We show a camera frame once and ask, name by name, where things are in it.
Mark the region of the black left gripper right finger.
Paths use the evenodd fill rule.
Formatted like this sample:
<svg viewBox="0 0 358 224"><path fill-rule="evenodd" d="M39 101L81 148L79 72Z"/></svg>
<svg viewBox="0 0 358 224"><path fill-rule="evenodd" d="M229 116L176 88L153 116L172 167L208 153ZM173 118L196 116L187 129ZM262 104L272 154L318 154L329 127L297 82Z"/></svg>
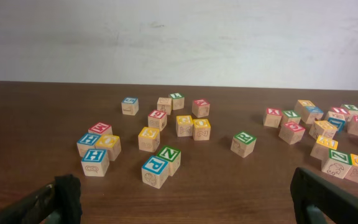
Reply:
<svg viewBox="0 0 358 224"><path fill-rule="evenodd" d="M290 184L297 223L358 223L358 198L308 169L295 169Z"/></svg>

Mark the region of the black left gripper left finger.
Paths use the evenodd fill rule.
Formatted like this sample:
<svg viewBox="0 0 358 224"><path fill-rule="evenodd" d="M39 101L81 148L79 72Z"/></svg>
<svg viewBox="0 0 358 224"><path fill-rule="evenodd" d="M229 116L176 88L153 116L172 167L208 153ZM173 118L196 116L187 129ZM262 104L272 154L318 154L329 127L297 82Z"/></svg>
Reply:
<svg viewBox="0 0 358 224"><path fill-rule="evenodd" d="M49 216L54 223L81 223L81 182L68 174L56 176L23 199L0 210L0 223L41 223Z"/></svg>

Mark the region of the green R wooden block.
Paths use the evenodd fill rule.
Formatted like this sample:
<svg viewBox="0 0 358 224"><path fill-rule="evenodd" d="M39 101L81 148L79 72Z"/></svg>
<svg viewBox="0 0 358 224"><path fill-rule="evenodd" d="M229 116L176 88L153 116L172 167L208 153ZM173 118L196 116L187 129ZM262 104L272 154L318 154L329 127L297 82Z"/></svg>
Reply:
<svg viewBox="0 0 358 224"><path fill-rule="evenodd" d="M242 158L253 152L257 138L249 133L241 131L234 135L231 144L231 151Z"/></svg>

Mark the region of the yellow S wooden block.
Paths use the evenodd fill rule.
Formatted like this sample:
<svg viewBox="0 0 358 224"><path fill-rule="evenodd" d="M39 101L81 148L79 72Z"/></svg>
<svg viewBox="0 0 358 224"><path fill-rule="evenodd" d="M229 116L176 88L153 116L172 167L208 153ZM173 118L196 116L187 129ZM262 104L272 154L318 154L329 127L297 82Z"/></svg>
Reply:
<svg viewBox="0 0 358 224"><path fill-rule="evenodd" d="M144 127L138 135L138 140L141 151L155 152L160 144L160 130Z"/></svg>

